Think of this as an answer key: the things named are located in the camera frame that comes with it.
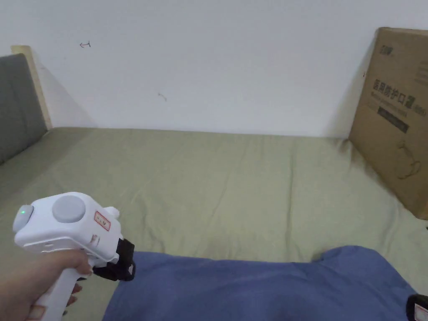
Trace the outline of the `person's left hand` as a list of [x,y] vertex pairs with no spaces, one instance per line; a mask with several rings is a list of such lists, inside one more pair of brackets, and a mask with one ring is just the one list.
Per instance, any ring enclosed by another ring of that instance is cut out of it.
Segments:
[[0,319],[24,321],[31,306],[59,278],[65,269],[90,275],[92,268],[82,250],[65,250],[46,253],[20,270],[4,277],[0,282]]

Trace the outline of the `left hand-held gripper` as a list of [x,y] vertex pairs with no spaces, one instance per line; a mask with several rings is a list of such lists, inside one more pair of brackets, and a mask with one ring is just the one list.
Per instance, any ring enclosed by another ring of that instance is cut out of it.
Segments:
[[84,193],[57,194],[20,207],[14,240],[32,253],[82,250],[95,275],[129,282],[135,278],[135,246],[124,238],[119,216],[118,209]]

